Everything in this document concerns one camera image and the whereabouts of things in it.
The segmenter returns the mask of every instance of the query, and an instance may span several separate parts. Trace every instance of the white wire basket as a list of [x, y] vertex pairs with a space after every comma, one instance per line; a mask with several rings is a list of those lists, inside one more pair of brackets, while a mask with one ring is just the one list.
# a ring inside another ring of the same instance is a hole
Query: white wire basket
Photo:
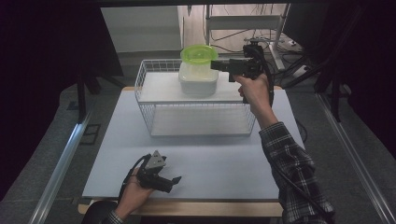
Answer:
[[250, 135], [256, 118], [243, 104], [238, 83], [219, 73], [216, 92], [188, 95], [178, 82], [181, 60], [144, 60], [135, 97], [151, 136]]

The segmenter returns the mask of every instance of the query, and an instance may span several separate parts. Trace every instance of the plastic container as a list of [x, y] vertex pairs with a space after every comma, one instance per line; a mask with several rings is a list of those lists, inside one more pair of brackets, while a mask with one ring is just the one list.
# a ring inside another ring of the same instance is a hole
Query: plastic container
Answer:
[[178, 73], [181, 90], [186, 94], [212, 95], [216, 92], [219, 71], [210, 69], [210, 62], [219, 55], [208, 45], [193, 45], [180, 53]]

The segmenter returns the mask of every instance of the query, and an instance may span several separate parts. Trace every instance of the metal rail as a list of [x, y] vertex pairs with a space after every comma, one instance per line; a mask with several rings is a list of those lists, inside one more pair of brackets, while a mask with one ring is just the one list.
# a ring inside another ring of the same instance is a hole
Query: metal rail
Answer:
[[381, 190], [378, 185], [374, 182], [372, 176], [368, 172], [365, 167], [361, 157], [359, 156], [356, 148], [353, 146], [351, 140], [349, 139], [346, 131], [343, 128], [343, 125], [334, 118], [332, 115], [329, 101], [326, 98], [324, 93], [317, 94], [320, 105], [322, 106], [326, 116], [334, 129], [335, 134], [343, 145], [344, 151], [346, 152], [347, 157], [349, 158], [350, 163], [355, 169], [356, 174], [358, 175], [359, 180], [361, 181], [364, 189], [367, 192], [370, 200], [375, 207], [376, 212], [379, 214], [383, 223], [387, 224], [395, 224], [396, 219], [392, 211], [390, 210], [390, 206], [383, 196]]
[[29, 220], [30, 224], [38, 224], [44, 223], [47, 218], [47, 215], [50, 211], [53, 201], [55, 200], [56, 194], [62, 182], [64, 180], [64, 176], [67, 172], [67, 169], [70, 165], [71, 160], [76, 152], [78, 147], [78, 143], [84, 134], [84, 130], [87, 127], [88, 121], [91, 118], [92, 109], [90, 109], [82, 120], [81, 123], [76, 124], [73, 132], [70, 135], [69, 140], [64, 148], [64, 152], [59, 159], [52, 176], [49, 179], [49, 182], [44, 189], [43, 194], [41, 195], [40, 200], [35, 208], [35, 211], [32, 214], [32, 217]]

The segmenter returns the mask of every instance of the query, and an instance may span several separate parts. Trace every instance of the table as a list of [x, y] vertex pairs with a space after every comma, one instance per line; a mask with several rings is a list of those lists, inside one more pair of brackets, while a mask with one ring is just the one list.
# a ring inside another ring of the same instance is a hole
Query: table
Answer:
[[[285, 91], [276, 90], [273, 109], [303, 147]], [[169, 194], [155, 191], [137, 214], [279, 217], [278, 189], [262, 152], [259, 130], [256, 123], [248, 137], [150, 137], [134, 91], [124, 89], [82, 196], [117, 198], [132, 164], [158, 149], [167, 156], [160, 175], [182, 175], [182, 179]]]

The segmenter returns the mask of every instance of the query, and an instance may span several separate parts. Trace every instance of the green lid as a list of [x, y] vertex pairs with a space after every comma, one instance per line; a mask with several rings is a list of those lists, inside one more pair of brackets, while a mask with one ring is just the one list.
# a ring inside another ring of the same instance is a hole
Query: green lid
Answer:
[[207, 64], [216, 60], [218, 53], [208, 45], [192, 45], [184, 48], [180, 53], [181, 60], [189, 64]]

